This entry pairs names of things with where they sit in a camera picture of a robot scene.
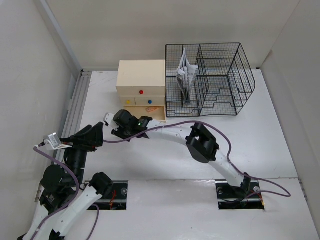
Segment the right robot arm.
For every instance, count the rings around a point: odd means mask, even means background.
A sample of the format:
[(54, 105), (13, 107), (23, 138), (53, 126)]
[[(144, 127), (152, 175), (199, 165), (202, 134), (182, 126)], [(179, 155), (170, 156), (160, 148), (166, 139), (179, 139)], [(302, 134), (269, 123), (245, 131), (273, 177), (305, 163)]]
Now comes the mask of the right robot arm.
[(211, 165), (224, 177), (235, 196), (243, 197), (250, 191), (250, 178), (240, 173), (220, 151), (216, 137), (202, 122), (185, 128), (181, 127), (182, 122), (167, 125), (148, 116), (137, 118), (124, 109), (116, 114), (107, 113), (104, 121), (112, 128), (111, 134), (124, 141), (145, 138), (186, 146), (194, 160)]

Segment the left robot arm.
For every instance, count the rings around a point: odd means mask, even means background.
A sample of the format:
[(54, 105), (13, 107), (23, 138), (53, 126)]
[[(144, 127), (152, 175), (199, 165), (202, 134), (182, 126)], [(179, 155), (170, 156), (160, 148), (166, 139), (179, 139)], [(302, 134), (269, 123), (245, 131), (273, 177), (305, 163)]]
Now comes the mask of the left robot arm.
[(104, 173), (93, 175), (81, 190), (89, 152), (103, 146), (103, 122), (59, 138), (52, 133), (33, 149), (53, 162), (40, 181), (43, 188), (31, 227), (21, 240), (63, 240), (72, 225), (96, 201), (111, 195), (114, 182)]

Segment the white paper manual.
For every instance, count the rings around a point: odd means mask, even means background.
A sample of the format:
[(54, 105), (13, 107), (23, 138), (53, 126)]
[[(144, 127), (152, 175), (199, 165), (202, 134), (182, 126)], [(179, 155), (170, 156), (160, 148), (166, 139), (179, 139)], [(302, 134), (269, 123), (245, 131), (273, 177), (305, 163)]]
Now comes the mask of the white paper manual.
[(183, 47), (182, 56), (175, 74), (177, 84), (182, 93), (182, 101), (186, 104), (191, 102), (191, 87), (198, 68), (199, 67), (197, 65), (190, 64), (187, 59), (187, 51)]

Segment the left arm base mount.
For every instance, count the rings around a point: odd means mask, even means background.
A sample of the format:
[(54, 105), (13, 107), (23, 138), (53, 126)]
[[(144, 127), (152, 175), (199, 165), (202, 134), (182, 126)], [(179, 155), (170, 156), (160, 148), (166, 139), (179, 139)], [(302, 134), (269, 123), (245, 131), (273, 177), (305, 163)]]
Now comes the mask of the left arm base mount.
[(95, 202), (100, 210), (122, 211), (127, 209), (128, 181), (115, 181), (108, 196)]

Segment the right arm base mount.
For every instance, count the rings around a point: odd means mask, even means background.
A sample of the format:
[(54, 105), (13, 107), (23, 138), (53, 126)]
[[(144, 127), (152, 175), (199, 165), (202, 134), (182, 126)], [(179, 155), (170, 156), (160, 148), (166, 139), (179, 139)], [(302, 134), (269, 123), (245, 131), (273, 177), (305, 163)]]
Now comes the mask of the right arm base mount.
[(219, 210), (264, 210), (264, 201), (260, 193), (249, 198), (248, 195), (260, 191), (258, 181), (251, 181), (245, 187), (230, 186), (226, 180), (216, 180), (216, 194)]

